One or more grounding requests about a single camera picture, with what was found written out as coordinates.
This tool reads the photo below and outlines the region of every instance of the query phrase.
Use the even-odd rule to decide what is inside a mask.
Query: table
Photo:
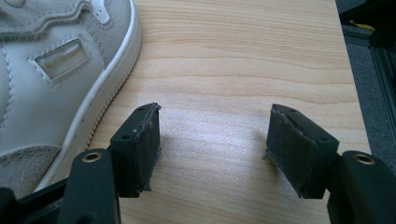
[[[329,223],[264,157],[272,104],[370,152],[334,1],[136,0],[143,45],[91,148],[159,103],[152,192],[121,199],[123,223]]]

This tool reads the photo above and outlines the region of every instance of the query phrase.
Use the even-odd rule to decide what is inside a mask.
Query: sneaker
[[[132,0],[0,0],[0,186],[67,177],[141,45]]]

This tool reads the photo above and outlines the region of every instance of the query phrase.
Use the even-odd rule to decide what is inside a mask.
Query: black object
[[[331,193],[331,223],[396,223],[396,178],[380,159],[359,151],[340,156],[334,137],[283,105],[272,107],[267,146],[299,196]]]
[[[160,153],[160,106],[143,105],[105,149],[75,157],[70,176],[16,200],[0,188],[0,223],[120,223],[119,196],[139,197]]]
[[[340,14],[343,24],[368,24],[375,28],[370,45],[390,48],[396,42],[396,1],[367,0],[364,4]]]

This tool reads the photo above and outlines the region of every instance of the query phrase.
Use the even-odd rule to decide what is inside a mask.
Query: shoe sole
[[[82,102],[64,139],[62,150],[56,156],[35,191],[56,183],[69,174],[73,159],[88,148],[92,136],[108,105],[131,74],[141,47],[141,25],[137,12],[131,13],[131,22],[120,50],[97,78]]]

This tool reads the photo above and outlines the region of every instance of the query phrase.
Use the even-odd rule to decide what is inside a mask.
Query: shoe logo
[[[35,62],[47,74],[49,79],[72,74],[87,63],[88,60],[89,54],[79,39],[67,42],[35,58]]]

